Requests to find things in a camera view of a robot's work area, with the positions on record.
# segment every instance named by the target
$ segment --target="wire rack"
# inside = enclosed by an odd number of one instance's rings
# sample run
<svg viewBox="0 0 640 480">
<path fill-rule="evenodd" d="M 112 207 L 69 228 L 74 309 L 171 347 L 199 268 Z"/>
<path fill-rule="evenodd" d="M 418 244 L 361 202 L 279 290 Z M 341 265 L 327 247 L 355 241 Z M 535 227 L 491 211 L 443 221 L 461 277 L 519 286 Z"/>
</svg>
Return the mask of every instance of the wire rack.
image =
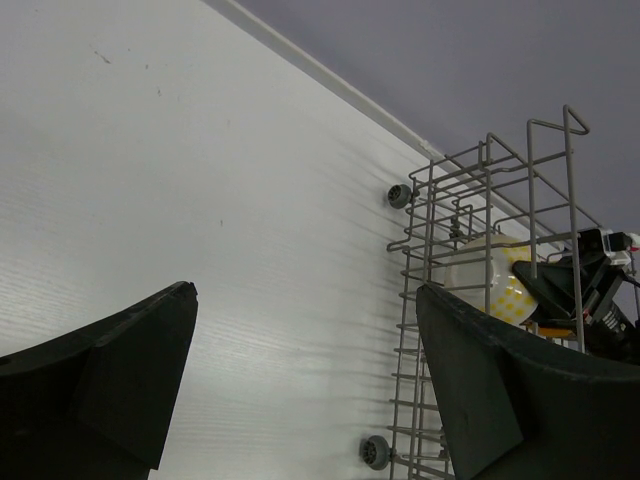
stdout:
<svg viewBox="0 0 640 480">
<path fill-rule="evenodd" d="M 402 316 L 397 325 L 400 343 L 395 349 L 398 354 L 393 374 L 395 397 L 390 400 L 394 405 L 393 425 L 388 427 L 392 432 L 391 480 L 455 478 L 412 305 L 417 287 L 425 281 L 444 285 L 448 266 L 485 262 L 484 283 L 449 290 L 484 289 L 485 311 L 489 312 L 491 249 L 528 246 L 531 258 L 541 261 L 554 255 L 572 255 L 576 312 L 583 311 L 578 229 L 601 225 L 576 202 L 572 143 L 574 137 L 588 133 L 586 122 L 571 107 L 564 106 L 561 123 L 536 119 L 526 123 L 525 155 L 490 132 L 477 145 L 439 160 L 432 159 L 429 165 L 409 174 L 413 194 L 405 209 L 408 220 L 405 238 L 387 246 L 389 252 L 399 252 L 406 259 L 401 271 L 404 288 L 400 292 Z M 541 137 L 556 138 L 561 147 L 550 155 L 536 157 L 537 147 L 542 146 L 537 145 Z M 561 185 L 541 171 L 543 164 L 549 168 L 553 163 L 566 171 Z M 524 205 L 518 202 L 523 197 L 527 199 Z M 568 229 L 553 228 L 557 223 L 567 225 Z M 487 241 L 484 246 L 464 250 L 464 253 L 484 251 L 479 259 L 456 260 L 460 247 L 481 236 L 491 238 L 495 233 L 523 240 L 516 244 Z M 534 276 L 535 265 L 532 262 Z M 584 352 L 581 321 L 576 322 L 574 340 L 574 348 Z"/>
</svg>

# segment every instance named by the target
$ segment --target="ceiling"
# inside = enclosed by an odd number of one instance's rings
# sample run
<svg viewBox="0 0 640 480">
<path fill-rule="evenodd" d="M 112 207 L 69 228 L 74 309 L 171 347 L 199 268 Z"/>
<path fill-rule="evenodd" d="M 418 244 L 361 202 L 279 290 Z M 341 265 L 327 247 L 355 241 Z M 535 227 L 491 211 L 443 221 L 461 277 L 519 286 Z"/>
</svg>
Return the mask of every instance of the ceiling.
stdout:
<svg viewBox="0 0 640 480">
<path fill-rule="evenodd" d="M 575 142 L 579 203 L 638 228 L 640 2 L 237 1 L 445 152 L 488 130 L 524 150 L 526 120 L 559 122 L 569 103 L 592 128 Z"/>
</svg>

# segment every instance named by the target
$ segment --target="rack wheel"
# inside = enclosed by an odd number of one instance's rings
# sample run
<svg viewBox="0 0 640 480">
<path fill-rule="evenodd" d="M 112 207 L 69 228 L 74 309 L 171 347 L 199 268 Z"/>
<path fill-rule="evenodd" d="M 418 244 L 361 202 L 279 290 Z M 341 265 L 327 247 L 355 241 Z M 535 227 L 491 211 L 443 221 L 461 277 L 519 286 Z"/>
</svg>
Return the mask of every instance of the rack wheel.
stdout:
<svg viewBox="0 0 640 480">
<path fill-rule="evenodd" d="M 400 210 L 401 208 L 404 208 L 409 204 L 412 195 L 413 192 L 411 191 L 411 187 L 409 185 L 394 185 L 389 189 L 387 200 L 389 201 L 389 205 L 397 210 Z"/>
<path fill-rule="evenodd" d="M 360 456 L 372 470 L 384 470 L 391 461 L 391 447 L 380 435 L 374 435 L 362 442 Z"/>
</svg>

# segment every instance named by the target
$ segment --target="yellow dotted plate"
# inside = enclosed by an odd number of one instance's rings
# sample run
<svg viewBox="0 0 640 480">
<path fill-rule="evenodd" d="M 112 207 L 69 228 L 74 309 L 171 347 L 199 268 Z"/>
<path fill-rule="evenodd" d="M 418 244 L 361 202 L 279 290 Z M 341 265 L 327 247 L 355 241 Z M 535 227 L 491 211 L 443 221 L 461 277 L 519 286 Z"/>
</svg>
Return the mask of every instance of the yellow dotted plate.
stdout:
<svg viewBox="0 0 640 480">
<path fill-rule="evenodd" d="M 491 244 L 511 244 L 521 241 L 506 235 L 492 235 Z M 485 251 L 467 252 L 473 248 L 486 245 L 485 237 L 469 242 L 459 250 L 457 255 L 450 257 L 452 262 L 485 258 Z M 519 325 L 525 321 L 538 306 L 538 302 L 524 288 L 524 285 L 511 273 L 511 266 L 518 260 L 531 261 L 529 247 L 494 247 L 491 249 L 489 289 L 490 311 L 492 316 L 504 320 L 512 325 Z M 445 272 L 445 287 L 473 287 L 485 283 L 484 261 L 464 263 L 447 267 Z M 485 288 L 452 290 L 454 295 L 485 311 Z"/>
</svg>

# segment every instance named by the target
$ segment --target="ridged plastic surface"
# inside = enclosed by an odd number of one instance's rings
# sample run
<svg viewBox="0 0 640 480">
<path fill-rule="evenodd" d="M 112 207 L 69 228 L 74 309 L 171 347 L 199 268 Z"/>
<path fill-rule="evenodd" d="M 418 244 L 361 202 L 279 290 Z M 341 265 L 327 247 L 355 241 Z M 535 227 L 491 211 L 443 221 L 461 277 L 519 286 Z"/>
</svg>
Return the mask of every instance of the ridged plastic surface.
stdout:
<svg viewBox="0 0 640 480">
<path fill-rule="evenodd" d="M 0 43 L 0 356 L 187 278 L 151 478 L 388 475 L 385 197 L 424 159 L 197 0 L 5 2 Z"/>
</svg>

